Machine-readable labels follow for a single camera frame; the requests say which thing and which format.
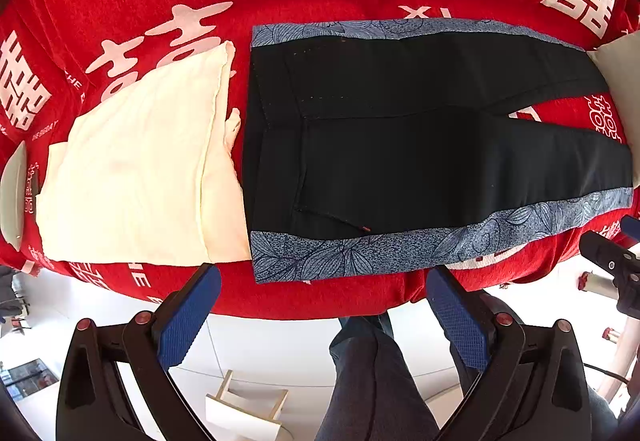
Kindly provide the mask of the black pants with blue trim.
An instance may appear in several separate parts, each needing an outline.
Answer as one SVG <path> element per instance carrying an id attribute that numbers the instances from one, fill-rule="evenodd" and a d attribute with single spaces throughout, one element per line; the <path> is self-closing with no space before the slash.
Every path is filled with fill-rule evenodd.
<path id="1" fill-rule="evenodd" d="M 606 89 L 583 49 L 495 20 L 255 27 L 243 188 L 256 281 L 453 265 L 627 209 L 628 146 L 516 117 Z"/>

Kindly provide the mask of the white wooden stool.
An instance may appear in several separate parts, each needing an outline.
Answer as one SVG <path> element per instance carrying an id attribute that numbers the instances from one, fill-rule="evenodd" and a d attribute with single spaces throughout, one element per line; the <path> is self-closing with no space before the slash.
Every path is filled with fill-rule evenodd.
<path id="1" fill-rule="evenodd" d="M 229 369 L 218 390 L 205 397 L 206 421 L 235 435 L 237 440 L 293 440 L 291 432 L 280 421 L 290 391 L 279 391 L 269 404 L 238 395 L 231 389 L 233 372 Z"/>

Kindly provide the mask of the person's legs in jeans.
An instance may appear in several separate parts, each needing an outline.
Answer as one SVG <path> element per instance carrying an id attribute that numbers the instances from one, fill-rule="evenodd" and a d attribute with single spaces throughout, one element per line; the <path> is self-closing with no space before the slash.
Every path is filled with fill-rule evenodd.
<path id="1" fill-rule="evenodd" d="M 494 313 L 518 316 L 502 301 L 474 291 Z M 317 435 L 320 440 L 440 440 L 431 410 L 421 398 L 394 339 L 390 318 L 346 317 L 330 352 L 336 383 L 328 413 Z M 464 395 L 478 372 L 466 366 L 452 343 Z M 589 440 L 627 439 L 608 403 L 587 385 L 591 415 Z"/>

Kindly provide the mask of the beige pillow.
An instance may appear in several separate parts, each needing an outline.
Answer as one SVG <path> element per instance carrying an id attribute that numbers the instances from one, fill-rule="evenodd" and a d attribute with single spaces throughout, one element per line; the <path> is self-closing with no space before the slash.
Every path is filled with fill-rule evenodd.
<path id="1" fill-rule="evenodd" d="M 587 52 L 613 97 L 632 157 L 632 183 L 640 176 L 640 34 L 638 31 Z"/>

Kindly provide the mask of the cream folded garment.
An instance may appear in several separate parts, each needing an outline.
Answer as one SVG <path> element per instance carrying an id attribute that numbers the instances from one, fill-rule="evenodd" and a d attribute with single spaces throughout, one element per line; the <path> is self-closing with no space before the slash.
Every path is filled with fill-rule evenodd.
<path id="1" fill-rule="evenodd" d="M 46 257 L 174 267 L 250 259 L 232 160 L 234 54 L 226 41 L 157 68 L 50 146 L 36 204 Z"/>

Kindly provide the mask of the oval white plate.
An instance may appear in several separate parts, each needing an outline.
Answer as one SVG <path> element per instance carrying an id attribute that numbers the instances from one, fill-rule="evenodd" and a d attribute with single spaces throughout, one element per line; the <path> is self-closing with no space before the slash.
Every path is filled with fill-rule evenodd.
<path id="1" fill-rule="evenodd" d="M 27 150 L 22 142 L 6 162 L 1 175 L 1 234 L 16 251 L 21 249 L 27 173 Z"/>

